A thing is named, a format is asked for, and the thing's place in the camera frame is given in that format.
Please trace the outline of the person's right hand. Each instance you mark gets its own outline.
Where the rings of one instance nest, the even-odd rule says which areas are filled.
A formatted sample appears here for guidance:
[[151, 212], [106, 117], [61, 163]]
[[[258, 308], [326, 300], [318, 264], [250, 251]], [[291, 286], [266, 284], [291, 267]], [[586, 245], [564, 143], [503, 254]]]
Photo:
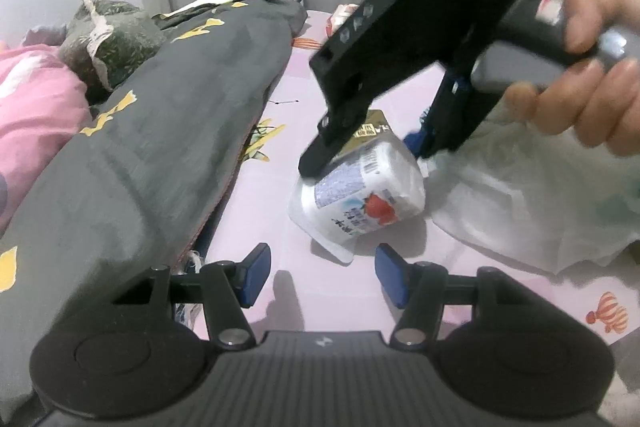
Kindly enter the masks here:
[[[582, 54], [605, 27], [639, 29], [639, 0], [564, 0], [565, 47]], [[557, 135], [574, 129], [588, 148], [604, 145], [615, 156], [639, 153], [639, 61], [627, 58], [608, 72], [597, 61], [583, 61], [538, 91], [515, 83], [503, 97], [512, 118]]]

